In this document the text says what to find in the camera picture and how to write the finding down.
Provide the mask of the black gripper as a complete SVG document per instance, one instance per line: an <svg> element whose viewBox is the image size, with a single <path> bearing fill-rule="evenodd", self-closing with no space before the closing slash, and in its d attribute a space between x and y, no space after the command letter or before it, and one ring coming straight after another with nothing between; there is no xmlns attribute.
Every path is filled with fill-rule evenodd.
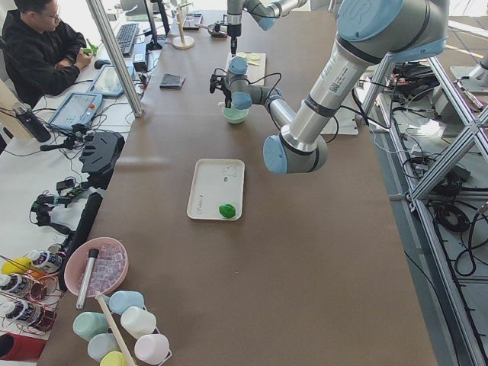
<svg viewBox="0 0 488 366"><path fill-rule="evenodd" d="M209 92L213 94L216 90L222 91L225 96L224 106L225 108L232 107L231 92L226 87L227 73L221 68L215 68L210 76Z"/></svg>
<svg viewBox="0 0 488 366"><path fill-rule="evenodd" d="M231 56L235 56L237 52L237 37L242 35L242 24L229 24L224 20L220 20L215 21L213 25L213 32L218 37L231 37L230 52Z"/></svg>

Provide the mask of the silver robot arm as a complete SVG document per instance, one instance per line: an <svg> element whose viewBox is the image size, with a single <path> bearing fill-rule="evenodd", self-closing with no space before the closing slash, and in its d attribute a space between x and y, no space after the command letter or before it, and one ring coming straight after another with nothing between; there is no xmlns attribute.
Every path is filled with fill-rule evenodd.
<svg viewBox="0 0 488 366"><path fill-rule="evenodd" d="M300 8L307 0L278 0L265 5L259 0L228 0L223 14L223 26L230 37L230 55L236 56L238 38L242 35L242 13L252 16L257 25L264 31L271 29L275 21L288 16L295 8Z"/></svg>
<svg viewBox="0 0 488 366"><path fill-rule="evenodd" d="M365 70L383 58L396 63L437 56L448 38L447 1L343 1L336 19L331 56L298 111L276 87L247 79L247 61L233 55L224 75L210 77L228 108L260 104L279 128L263 145L267 170L275 174L320 169L328 157L321 133Z"/></svg>

